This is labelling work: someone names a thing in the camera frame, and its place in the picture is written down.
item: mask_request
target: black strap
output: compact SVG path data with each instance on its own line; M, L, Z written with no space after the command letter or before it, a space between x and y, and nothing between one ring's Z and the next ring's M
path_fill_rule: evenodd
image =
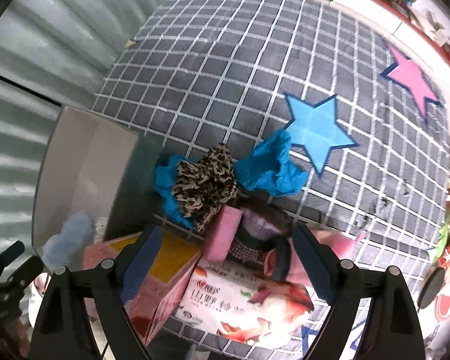
M292 248L288 239L279 235L270 241L275 248L276 263L270 278L276 281L286 281L290 272L290 264L292 261Z

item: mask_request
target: pink sponge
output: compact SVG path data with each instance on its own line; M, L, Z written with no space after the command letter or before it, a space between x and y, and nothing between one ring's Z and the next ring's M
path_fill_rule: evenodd
M203 245L203 257L214 263L227 257L233 237L239 227L242 212L238 208L223 206L207 228Z

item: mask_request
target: pink star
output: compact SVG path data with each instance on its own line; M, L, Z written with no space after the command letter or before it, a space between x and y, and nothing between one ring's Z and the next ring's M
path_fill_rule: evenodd
M411 59L407 59L394 47L389 47L396 63L382 74L408 89L415 100L420 116L427 121L427 101L442 105L423 79L422 71Z

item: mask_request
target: cardboard box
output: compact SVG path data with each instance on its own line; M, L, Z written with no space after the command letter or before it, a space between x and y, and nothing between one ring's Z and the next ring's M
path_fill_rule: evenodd
M79 211L96 223L108 218L105 238L142 231L159 201L153 188L161 145L91 112L65 107L40 170L32 246L44 244ZM82 257L69 265L80 269Z
M96 267L103 259L116 258L139 234L89 246L84 253L83 268ZM192 271L200 259L200 248L171 231L163 231L162 247L135 298L126 309L134 328L145 345L155 337L180 303ZM97 318L93 302L87 302L89 315Z

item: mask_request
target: blue gripper pad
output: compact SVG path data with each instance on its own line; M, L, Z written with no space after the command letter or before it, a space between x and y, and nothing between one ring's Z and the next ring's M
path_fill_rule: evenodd
M161 247L162 229L156 226L151 231L146 242L144 242L142 247L137 251L123 274L123 288L120 293L120 301L123 305L137 296L140 286L147 276Z
M317 296L332 305L335 302L336 264L339 259L328 246L321 245L307 227L302 227L306 226L293 228L293 247Z

